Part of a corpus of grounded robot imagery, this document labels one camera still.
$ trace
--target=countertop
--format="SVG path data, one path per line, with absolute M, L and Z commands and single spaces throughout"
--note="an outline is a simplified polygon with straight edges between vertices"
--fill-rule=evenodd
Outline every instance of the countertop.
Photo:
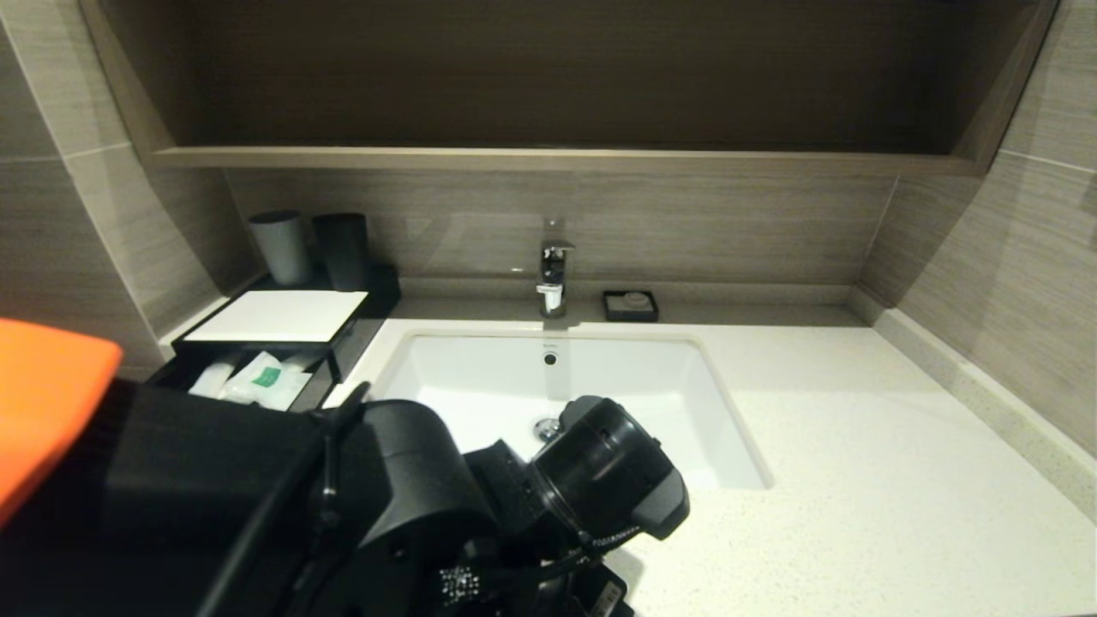
M 590 305 L 573 308 L 566 329 L 532 313 L 530 303 L 405 303 L 329 401 L 376 380 L 415 334 L 692 339 L 773 484 L 691 492 L 670 538 L 611 554 L 637 614 L 1097 613 L 1089 519 L 845 308 L 702 306 L 664 311 L 680 323 L 629 325 L 597 323 Z

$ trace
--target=bathroom sink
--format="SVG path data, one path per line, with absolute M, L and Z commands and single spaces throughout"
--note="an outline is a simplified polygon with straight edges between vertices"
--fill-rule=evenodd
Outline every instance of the bathroom sink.
M 525 460 L 544 446 L 539 420 L 585 394 L 622 404 L 691 490 L 767 487 L 746 427 L 687 340 L 412 336 L 373 390 L 433 408 L 462 452 L 504 439 Z

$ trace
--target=gray wall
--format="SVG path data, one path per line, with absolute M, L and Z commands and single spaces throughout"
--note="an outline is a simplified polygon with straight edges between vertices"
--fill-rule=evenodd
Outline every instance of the gray wall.
M 0 29 L 0 316 L 108 338 L 123 374 L 162 357 L 65 170 Z
M 220 170 L 139 165 L 77 0 L 0 0 L 0 20 L 14 52 L 3 75 L 21 64 L 26 81 L 18 99 L 7 88 L 0 99 L 0 113 L 13 119 L 0 126 L 3 139 L 33 156 L 41 153 L 31 146 L 49 142 L 155 336 L 257 271 Z M 19 120 L 39 112 L 36 127 Z
M 1063 0 L 989 175 L 903 178 L 864 268 L 1097 453 L 1097 0 Z
M 367 215 L 404 277 L 533 280 L 563 216 L 575 279 L 856 281 L 894 178 L 230 170 L 241 212 Z M 532 283 L 529 293 L 532 298 Z

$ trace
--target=cabinet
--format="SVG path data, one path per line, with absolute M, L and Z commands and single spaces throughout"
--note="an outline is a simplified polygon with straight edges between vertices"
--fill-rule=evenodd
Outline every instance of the cabinet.
M 1055 0 L 81 0 L 146 165 L 985 171 Z

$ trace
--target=gray cup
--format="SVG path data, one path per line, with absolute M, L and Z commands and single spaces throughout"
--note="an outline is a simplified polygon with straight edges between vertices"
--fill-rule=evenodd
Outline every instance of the gray cup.
M 301 285 L 313 278 L 299 212 L 265 212 L 249 218 L 248 224 L 274 282 L 286 287 Z

